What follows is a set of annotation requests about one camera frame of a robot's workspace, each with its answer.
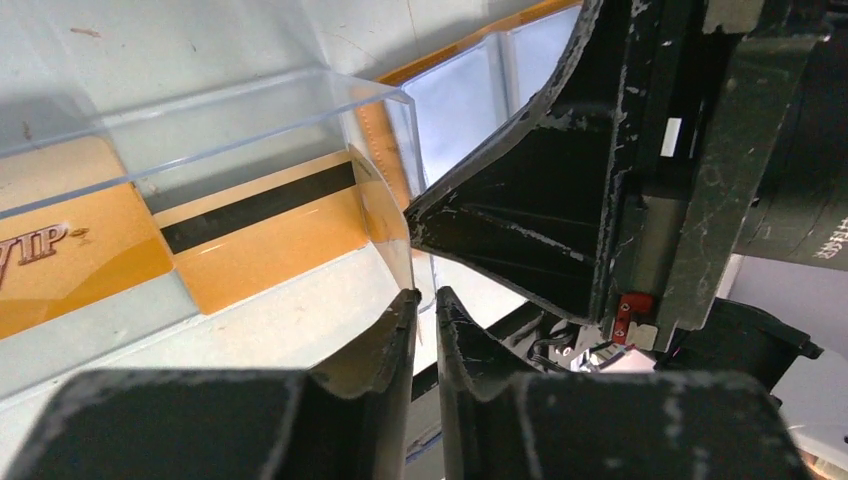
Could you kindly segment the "clear plastic card box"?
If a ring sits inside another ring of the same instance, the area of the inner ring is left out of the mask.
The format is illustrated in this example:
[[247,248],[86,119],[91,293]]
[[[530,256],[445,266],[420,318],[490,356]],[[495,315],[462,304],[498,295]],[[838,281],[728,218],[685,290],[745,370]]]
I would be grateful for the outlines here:
[[402,288],[413,100],[306,70],[97,113],[1,103],[1,399],[109,363],[313,363]]

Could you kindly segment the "orange card holder wallet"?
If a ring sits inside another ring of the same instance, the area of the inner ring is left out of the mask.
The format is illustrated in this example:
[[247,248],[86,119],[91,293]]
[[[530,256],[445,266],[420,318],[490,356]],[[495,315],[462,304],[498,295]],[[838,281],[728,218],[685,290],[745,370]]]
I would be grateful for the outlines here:
[[552,75],[580,4],[544,1],[379,78],[399,101],[359,107],[366,149],[406,208]]

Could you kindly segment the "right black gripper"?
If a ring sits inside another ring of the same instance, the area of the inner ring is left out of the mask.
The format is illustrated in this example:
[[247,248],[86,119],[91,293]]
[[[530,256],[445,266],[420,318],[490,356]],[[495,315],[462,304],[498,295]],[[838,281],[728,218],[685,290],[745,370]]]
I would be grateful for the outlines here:
[[[619,181],[603,334],[661,370],[772,389],[821,349],[718,290],[733,255],[847,267],[847,5],[666,1]],[[629,1],[586,1],[543,86],[406,209],[413,245],[541,308],[598,318]]]

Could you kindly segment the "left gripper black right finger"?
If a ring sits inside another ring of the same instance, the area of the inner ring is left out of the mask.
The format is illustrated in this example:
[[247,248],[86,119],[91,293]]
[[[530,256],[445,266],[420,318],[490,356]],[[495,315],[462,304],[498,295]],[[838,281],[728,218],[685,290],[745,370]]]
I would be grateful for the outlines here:
[[738,372],[542,373],[436,294],[449,479],[806,479],[776,406]]

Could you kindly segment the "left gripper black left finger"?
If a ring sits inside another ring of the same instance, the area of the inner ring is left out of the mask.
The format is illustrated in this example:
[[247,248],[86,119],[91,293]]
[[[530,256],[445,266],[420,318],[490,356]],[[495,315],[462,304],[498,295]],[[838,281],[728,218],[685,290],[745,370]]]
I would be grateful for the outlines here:
[[398,479],[417,308],[404,289],[309,369],[102,369],[70,379],[11,479]]

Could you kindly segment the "gold credit card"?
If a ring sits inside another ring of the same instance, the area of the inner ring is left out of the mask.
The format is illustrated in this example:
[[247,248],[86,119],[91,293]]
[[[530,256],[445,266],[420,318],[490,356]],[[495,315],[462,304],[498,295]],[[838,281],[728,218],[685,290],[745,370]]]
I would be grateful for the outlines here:
[[1,336],[173,269],[170,251],[109,142],[87,136],[1,161]]
[[211,315],[364,247],[353,157],[340,150],[154,214]]

